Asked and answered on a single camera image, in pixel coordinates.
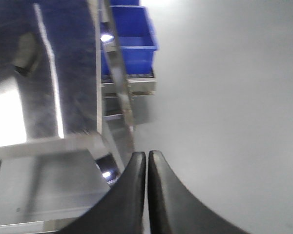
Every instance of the blue plastic bin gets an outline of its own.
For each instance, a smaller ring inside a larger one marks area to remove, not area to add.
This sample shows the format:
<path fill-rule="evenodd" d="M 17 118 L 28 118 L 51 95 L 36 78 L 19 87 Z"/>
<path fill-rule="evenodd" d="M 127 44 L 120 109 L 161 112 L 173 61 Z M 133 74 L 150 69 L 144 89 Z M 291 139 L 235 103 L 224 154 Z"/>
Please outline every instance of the blue plastic bin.
<path fill-rule="evenodd" d="M 113 6 L 112 12 L 119 36 L 127 74 L 150 74 L 157 41 L 147 10 L 142 6 Z M 102 74 L 109 69 L 102 53 Z"/>
<path fill-rule="evenodd" d="M 111 0 L 111 5 L 139 5 L 139 0 Z"/>

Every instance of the blue storage bin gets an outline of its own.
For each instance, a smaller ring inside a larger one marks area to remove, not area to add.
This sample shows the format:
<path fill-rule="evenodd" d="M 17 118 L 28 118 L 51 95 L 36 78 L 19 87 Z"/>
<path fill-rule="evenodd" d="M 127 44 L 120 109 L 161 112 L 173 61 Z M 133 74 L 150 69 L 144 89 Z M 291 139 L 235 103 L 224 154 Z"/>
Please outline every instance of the blue storage bin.
<path fill-rule="evenodd" d="M 127 74 L 149 74 L 152 69 L 153 54 L 158 46 L 146 8 L 113 6 L 112 12 Z M 109 75 L 103 53 L 102 74 Z"/>
<path fill-rule="evenodd" d="M 111 5 L 139 5 L 139 0 L 110 0 Z"/>

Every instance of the metal frame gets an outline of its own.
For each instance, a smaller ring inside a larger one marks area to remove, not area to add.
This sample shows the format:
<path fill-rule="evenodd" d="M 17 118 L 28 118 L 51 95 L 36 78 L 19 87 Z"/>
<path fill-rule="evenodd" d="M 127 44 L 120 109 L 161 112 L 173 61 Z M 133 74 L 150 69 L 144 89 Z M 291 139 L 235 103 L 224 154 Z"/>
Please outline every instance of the metal frame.
<path fill-rule="evenodd" d="M 100 22 L 106 26 L 111 40 L 102 41 L 105 58 L 114 82 L 115 91 L 122 109 L 126 130 L 128 133 L 128 156 L 134 152 L 134 118 L 132 112 L 131 95 L 129 91 L 127 73 L 120 49 L 119 38 L 115 27 L 109 0 L 102 0 Z"/>

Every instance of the gray floor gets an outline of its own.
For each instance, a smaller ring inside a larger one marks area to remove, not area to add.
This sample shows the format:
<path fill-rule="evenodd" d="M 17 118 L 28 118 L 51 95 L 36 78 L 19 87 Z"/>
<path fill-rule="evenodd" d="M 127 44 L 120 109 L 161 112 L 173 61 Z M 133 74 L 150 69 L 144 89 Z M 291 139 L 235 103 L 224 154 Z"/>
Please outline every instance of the gray floor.
<path fill-rule="evenodd" d="M 136 101 L 137 150 L 159 149 L 214 211 L 293 234 L 293 0 L 142 0 L 160 51 Z"/>

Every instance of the black curved object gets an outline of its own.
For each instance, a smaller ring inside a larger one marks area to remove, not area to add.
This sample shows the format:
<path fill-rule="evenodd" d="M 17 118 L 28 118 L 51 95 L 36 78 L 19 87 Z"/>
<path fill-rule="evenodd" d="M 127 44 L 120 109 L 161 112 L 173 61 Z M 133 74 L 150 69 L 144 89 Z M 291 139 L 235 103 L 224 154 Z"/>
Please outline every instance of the black curved object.
<path fill-rule="evenodd" d="M 160 151 L 149 153 L 147 182 L 153 234 L 247 234 L 197 200 Z"/>
<path fill-rule="evenodd" d="M 146 155 L 132 154 L 111 190 L 83 216 L 57 234 L 141 234 Z"/>

